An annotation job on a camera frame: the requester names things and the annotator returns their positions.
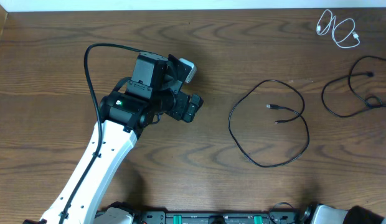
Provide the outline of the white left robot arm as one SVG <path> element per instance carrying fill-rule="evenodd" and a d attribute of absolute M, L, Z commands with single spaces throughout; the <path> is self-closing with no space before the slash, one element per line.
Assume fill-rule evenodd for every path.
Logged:
<path fill-rule="evenodd" d="M 39 223 L 126 223 L 134 214 L 119 207 L 98 208 L 121 162 L 143 129 L 162 114 L 193 121 L 203 100 L 181 91 L 197 67 L 184 58 L 140 52 L 132 77 L 121 79 L 101 102 L 90 143 L 66 186 Z"/>

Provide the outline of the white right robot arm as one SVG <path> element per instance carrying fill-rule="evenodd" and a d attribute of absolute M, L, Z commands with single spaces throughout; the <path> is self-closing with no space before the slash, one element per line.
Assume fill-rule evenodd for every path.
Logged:
<path fill-rule="evenodd" d="M 308 224 L 386 224 L 386 217 L 358 205 L 349 210 L 324 204 L 308 207 L 303 223 Z"/>

